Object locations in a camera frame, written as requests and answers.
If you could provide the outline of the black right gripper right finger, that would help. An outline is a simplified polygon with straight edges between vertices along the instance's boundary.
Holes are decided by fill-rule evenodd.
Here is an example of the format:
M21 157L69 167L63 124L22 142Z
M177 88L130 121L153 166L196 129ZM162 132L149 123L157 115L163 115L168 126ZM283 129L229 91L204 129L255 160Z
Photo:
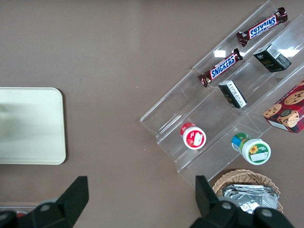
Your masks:
M234 203L220 201L205 176L196 176L195 197L201 217L192 228L293 228L294 225L278 210L257 208L253 214Z

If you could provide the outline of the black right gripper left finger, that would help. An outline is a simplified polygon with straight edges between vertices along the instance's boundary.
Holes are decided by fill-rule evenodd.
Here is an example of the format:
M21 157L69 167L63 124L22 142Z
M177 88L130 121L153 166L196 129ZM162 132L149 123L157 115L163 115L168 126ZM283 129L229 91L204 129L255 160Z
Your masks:
M2 228L72 228L89 200L88 178L79 176L59 197L37 206L0 206Z

